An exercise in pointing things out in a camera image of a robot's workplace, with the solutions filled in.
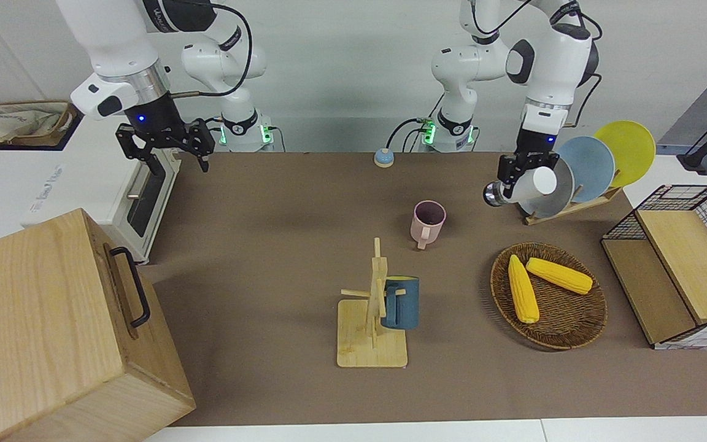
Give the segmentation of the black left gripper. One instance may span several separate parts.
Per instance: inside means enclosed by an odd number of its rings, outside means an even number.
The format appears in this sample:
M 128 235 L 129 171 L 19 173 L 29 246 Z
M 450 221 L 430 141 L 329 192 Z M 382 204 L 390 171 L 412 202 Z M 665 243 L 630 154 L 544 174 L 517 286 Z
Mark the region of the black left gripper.
M 514 186 L 523 174 L 522 169 L 555 168 L 560 158 L 554 151 L 556 139 L 556 134 L 519 130 L 515 155 L 501 155 L 498 162 L 497 178 L 501 182 L 503 198 L 513 196 Z

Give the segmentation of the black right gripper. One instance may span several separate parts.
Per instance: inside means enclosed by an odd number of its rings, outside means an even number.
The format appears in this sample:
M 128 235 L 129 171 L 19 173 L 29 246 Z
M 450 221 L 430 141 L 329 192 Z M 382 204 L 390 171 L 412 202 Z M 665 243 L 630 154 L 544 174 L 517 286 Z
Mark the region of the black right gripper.
M 153 176 L 164 178 L 164 167 L 149 145 L 156 142 L 158 147 L 179 147 L 192 154 L 202 173 L 208 172 L 209 156 L 214 152 L 216 140 L 204 120 L 184 123 L 169 93 L 151 103 L 133 106 L 125 115 L 130 125 L 121 123 L 115 137 L 127 159 L 145 163 Z M 146 142 L 144 147 L 135 143 L 134 135 Z

